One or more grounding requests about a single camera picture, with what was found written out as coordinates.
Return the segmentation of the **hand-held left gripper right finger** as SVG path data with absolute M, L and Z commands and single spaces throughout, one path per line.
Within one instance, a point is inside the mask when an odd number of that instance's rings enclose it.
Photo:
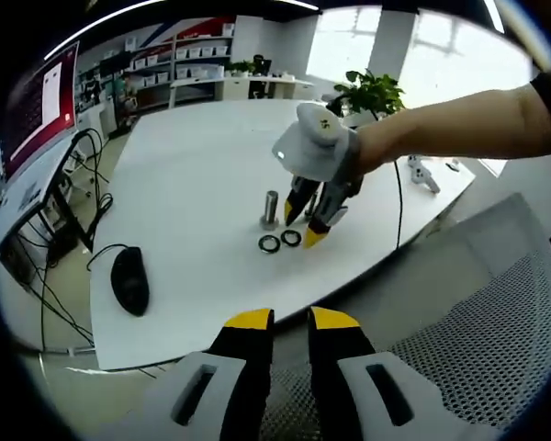
M 346 313 L 309 310 L 311 387 L 326 440 L 478 440 L 479 427 L 444 407 L 442 393 Z

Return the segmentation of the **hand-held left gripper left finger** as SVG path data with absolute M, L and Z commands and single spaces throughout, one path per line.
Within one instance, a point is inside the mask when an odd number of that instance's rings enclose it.
M 154 383 L 134 440 L 256 440 L 270 392 L 274 311 L 228 319 L 210 348 L 184 356 Z

